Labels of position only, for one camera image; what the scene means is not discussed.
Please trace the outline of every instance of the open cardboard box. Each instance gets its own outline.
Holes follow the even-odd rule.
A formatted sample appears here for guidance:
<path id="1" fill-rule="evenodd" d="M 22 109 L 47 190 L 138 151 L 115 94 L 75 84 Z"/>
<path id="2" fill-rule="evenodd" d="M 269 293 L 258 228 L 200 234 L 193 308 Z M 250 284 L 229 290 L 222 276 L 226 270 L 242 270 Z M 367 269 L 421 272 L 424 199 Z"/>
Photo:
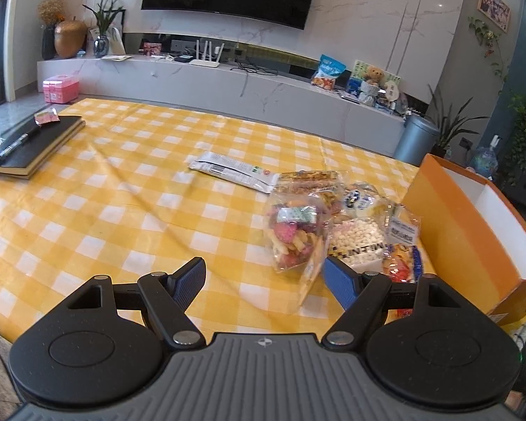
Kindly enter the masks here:
<path id="1" fill-rule="evenodd" d="M 443 280 L 501 326 L 526 315 L 526 222 L 490 181 L 427 155 L 403 203 Z"/>

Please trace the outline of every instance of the golden decorative apple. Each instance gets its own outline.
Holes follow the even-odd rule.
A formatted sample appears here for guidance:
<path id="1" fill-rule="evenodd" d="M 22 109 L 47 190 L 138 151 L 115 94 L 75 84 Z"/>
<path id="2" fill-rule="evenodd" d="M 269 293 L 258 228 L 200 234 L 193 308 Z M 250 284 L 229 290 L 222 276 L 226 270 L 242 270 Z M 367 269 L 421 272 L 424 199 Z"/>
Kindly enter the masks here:
<path id="1" fill-rule="evenodd" d="M 56 26 L 54 46 L 61 58 L 74 57 L 84 44 L 87 27 L 80 20 L 66 20 Z"/>

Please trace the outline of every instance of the barcode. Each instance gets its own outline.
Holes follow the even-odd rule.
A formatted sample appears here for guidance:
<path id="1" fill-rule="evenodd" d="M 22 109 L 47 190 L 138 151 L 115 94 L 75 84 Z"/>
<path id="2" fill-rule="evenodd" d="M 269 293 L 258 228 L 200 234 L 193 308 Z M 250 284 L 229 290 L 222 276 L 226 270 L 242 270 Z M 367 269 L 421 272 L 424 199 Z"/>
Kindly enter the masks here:
<path id="1" fill-rule="evenodd" d="M 223 166 L 218 166 L 216 164 L 213 164 L 211 167 L 210 167 L 210 171 L 214 174 L 222 174 L 224 172 L 224 167 Z"/>

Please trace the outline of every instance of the trash can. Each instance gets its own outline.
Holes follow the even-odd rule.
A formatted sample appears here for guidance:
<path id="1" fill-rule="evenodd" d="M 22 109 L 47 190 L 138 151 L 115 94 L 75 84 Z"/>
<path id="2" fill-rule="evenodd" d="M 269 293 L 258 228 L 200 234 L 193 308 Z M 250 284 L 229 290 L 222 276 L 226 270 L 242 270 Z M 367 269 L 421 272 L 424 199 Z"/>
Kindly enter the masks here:
<path id="1" fill-rule="evenodd" d="M 399 141 L 394 158 L 404 163 L 420 166 L 440 136 L 440 130 L 434 123 L 411 115 L 405 121 L 405 131 Z"/>

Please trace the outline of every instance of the white candy pellets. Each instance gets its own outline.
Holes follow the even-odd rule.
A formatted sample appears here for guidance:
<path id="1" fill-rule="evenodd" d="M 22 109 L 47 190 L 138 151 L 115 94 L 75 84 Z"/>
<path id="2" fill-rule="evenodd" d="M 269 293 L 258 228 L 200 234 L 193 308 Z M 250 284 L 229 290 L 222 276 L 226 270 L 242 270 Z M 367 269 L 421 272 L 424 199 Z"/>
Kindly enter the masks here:
<path id="1" fill-rule="evenodd" d="M 376 222 L 356 219 L 334 226 L 329 254 L 353 267 L 381 259 L 385 246 L 384 234 Z"/>

